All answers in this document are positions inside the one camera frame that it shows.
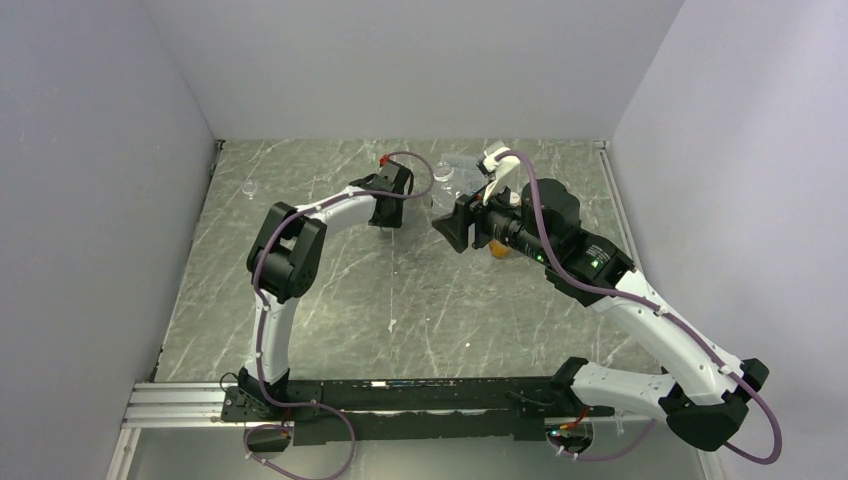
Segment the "purple cable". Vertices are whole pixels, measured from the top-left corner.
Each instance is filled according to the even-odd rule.
[[[548,232],[545,228],[545,221],[542,217],[542,205],[539,200],[539,185],[538,180],[536,179],[536,171],[533,169],[533,164],[530,163],[530,159],[527,158],[526,154],[517,150],[508,150],[506,152],[503,152],[497,157],[495,157],[495,160],[501,160],[502,158],[509,156],[514,156],[518,158],[518,160],[520,160],[521,163],[524,165],[524,169],[527,171],[530,191],[533,194],[531,201],[533,203],[533,214],[536,219],[536,227],[539,230],[539,239],[542,242],[542,248],[545,250],[545,254],[548,256],[548,259],[550,260],[551,266],[553,267],[554,271],[556,271],[556,273],[559,274],[559,276],[562,277],[562,279],[565,280],[566,283],[568,283],[572,287],[579,288],[580,290],[583,290],[585,292],[610,297],[626,298],[640,305],[644,305],[645,307],[650,308],[654,312],[659,311],[660,306],[646,298],[636,296],[629,292],[623,292],[621,290],[615,290],[611,288],[600,288],[595,287],[593,285],[585,284],[569,275],[565,271],[565,269],[562,268],[562,265],[560,265],[556,255],[554,255],[554,249],[551,246],[550,239],[548,238]],[[687,325],[686,322],[684,322],[671,312],[667,312],[663,316],[667,318],[671,323],[679,327],[681,330],[686,332],[687,335],[692,337],[692,340],[694,340],[695,343],[697,343],[698,346],[701,347],[704,352],[706,352],[706,354],[710,357],[710,360],[712,360],[713,363],[718,365],[719,368],[722,368],[726,365],[724,361],[722,361],[721,357],[719,357],[718,354],[716,354],[713,349],[709,345],[707,345],[704,339],[701,338],[701,336],[698,335],[698,333],[695,332],[695,330],[693,330],[689,325]],[[739,447],[736,447],[730,442],[725,443],[725,446],[733,452],[737,453],[738,455],[742,456],[743,458],[750,460],[754,463],[759,463],[760,465],[769,465],[776,462],[777,459],[780,457],[781,450],[783,449],[783,434],[780,430],[780,425],[777,422],[777,417],[775,416],[771,408],[768,406],[766,401],[748,384],[748,382],[740,378],[739,375],[734,372],[730,372],[728,376],[733,379],[733,381],[736,382],[740,387],[742,387],[742,390],[744,390],[748,395],[750,395],[750,397],[753,398],[755,402],[757,402],[757,404],[760,406],[760,408],[762,408],[763,412],[766,414],[766,417],[768,417],[769,424],[771,425],[772,433],[774,435],[774,447],[772,448],[772,452],[768,457],[761,458],[741,450]],[[648,430],[649,428],[653,428],[653,426],[648,425],[648,427],[646,427],[646,430]],[[625,450],[627,452],[633,450],[633,448],[635,448],[639,443],[641,443],[646,436],[647,435],[640,435],[639,438],[634,441],[634,445],[631,445]],[[618,458],[619,456],[620,455],[616,454],[613,456],[613,458]]]
[[[433,188],[433,184],[435,183],[435,177],[433,175],[433,167],[431,167],[430,164],[427,163],[427,160],[425,160],[424,157],[422,157],[421,155],[414,153],[414,152],[408,152],[408,151],[405,151],[405,150],[399,150],[399,151],[396,151],[396,152],[389,153],[389,154],[386,155],[386,157],[393,157],[395,155],[410,155],[412,157],[417,158],[418,160],[421,161],[421,163],[424,164],[424,166],[427,168],[427,171],[430,174],[430,184],[427,185],[427,188],[425,188],[424,190],[422,190],[418,193],[414,193],[414,194],[411,194],[411,195],[402,194],[402,193],[378,192],[378,191],[374,191],[374,190],[359,190],[359,191],[353,192],[352,195],[349,195],[348,193],[340,193],[338,195],[335,195],[333,197],[325,199],[324,201],[318,203],[317,205],[313,205],[313,206],[311,206],[309,208],[305,208],[303,210],[298,210],[295,213],[293,213],[291,216],[287,217],[285,220],[282,221],[282,223],[280,223],[280,225],[277,227],[277,229],[274,230],[274,233],[271,235],[271,238],[268,240],[268,245],[274,245],[276,242],[278,242],[279,239],[280,239],[280,235],[282,235],[282,233],[283,233],[283,230],[285,230],[286,227],[289,226],[295,219],[300,218],[304,215],[309,215],[311,213],[315,213],[319,210],[319,207],[320,208],[328,207],[328,206],[333,205],[333,204],[335,204],[335,203],[337,203],[337,202],[339,202],[343,199],[350,198],[351,196],[360,197],[360,196],[364,196],[364,195],[372,195],[372,196],[383,196],[383,197],[401,198],[401,199],[409,200],[409,199],[412,199],[412,198],[419,198],[419,197],[423,197],[424,195],[426,195]],[[253,273],[253,282],[252,282],[253,283],[253,290],[256,292],[257,295],[259,295],[259,298],[262,299],[262,304],[265,305],[265,307],[268,307],[268,308],[270,308],[270,303],[268,302],[268,297],[266,297],[265,294],[262,293],[262,290],[259,288],[259,279],[262,278],[262,269],[265,267],[265,260],[268,258],[269,250],[270,249],[268,249],[268,248],[263,249],[262,253],[259,255],[259,261],[256,264],[256,271]],[[345,460],[344,465],[342,465],[342,467],[336,473],[334,473],[330,476],[323,477],[323,478],[320,478],[320,479],[315,479],[315,480],[332,480],[334,478],[338,478],[342,473],[344,473],[345,470],[347,470],[347,468],[350,466],[351,462],[353,462],[353,456],[356,453],[356,435],[353,431],[353,425],[351,425],[350,420],[348,420],[348,418],[344,415],[344,413],[340,412],[339,410],[337,410],[337,409],[335,409],[335,408],[333,408],[329,405],[325,405],[323,403],[311,403],[311,402],[286,403],[286,402],[279,402],[279,401],[271,398],[271,395],[268,394],[268,391],[265,388],[265,372],[262,369],[262,359],[261,359],[262,339],[263,339],[263,335],[265,333],[264,331],[265,331],[266,315],[267,315],[267,310],[265,310],[265,309],[263,309],[259,312],[259,320],[258,320],[258,324],[257,324],[257,328],[256,328],[257,329],[256,350],[255,350],[255,353],[257,355],[257,358],[256,358],[256,374],[257,374],[257,377],[259,379],[259,389],[262,391],[262,395],[265,397],[265,400],[267,400],[268,403],[270,403],[271,405],[276,405],[276,406],[282,407],[282,408],[317,407],[317,408],[320,408],[322,410],[326,410],[330,413],[333,413],[334,415],[336,415],[336,416],[338,416],[339,418],[342,419],[345,426],[347,427],[348,432],[350,433],[350,454],[348,455],[347,460]],[[312,480],[312,479],[308,479],[308,478],[305,478],[305,477],[301,477],[299,475],[295,475],[295,474],[281,468],[280,466],[276,465],[273,462],[269,462],[269,461],[267,461],[263,458],[260,458],[259,456],[257,456],[256,454],[254,454],[253,452],[250,451],[250,447],[247,444],[247,439],[250,437],[250,435],[257,430],[272,430],[272,429],[273,430],[287,430],[288,428],[280,426],[280,425],[263,424],[263,425],[259,425],[257,427],[251,428],[250,430],[247,431],[247,434],[244,436],[244,451],[247,452],[246,458],[252,458],[253,460],[256,460],[257,462],[259,462],[262,465],[274,470],[275,472],[281,473],[281,474],[283,474],[283,475],[285,475],[289,478],[292,478],[294,480]]]

